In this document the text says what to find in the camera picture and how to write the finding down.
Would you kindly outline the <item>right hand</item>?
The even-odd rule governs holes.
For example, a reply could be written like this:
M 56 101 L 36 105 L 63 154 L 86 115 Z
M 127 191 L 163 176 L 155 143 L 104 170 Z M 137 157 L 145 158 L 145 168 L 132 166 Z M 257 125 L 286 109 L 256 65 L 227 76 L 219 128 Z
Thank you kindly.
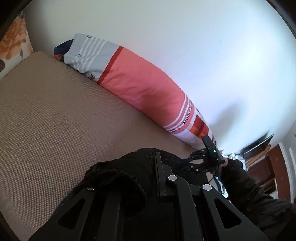
M 233 159 L 229 159 L 229 158 L 225 158 L 225 163 L 221 164 L 220 165 L 220 169 L 231 169 L 231 168 L 234 168 L 235 167 L 235 160 Z

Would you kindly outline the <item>dark sleeved right forearm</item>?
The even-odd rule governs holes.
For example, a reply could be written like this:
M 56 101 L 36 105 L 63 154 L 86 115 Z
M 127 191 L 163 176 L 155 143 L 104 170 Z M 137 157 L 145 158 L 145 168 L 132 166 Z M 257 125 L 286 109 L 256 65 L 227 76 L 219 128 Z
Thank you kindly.
M 235 160 L 231 169 L 221 169 L 221 182 L 231 203 L 269 240 L 295 240 L 295 203 L 274 199 Z

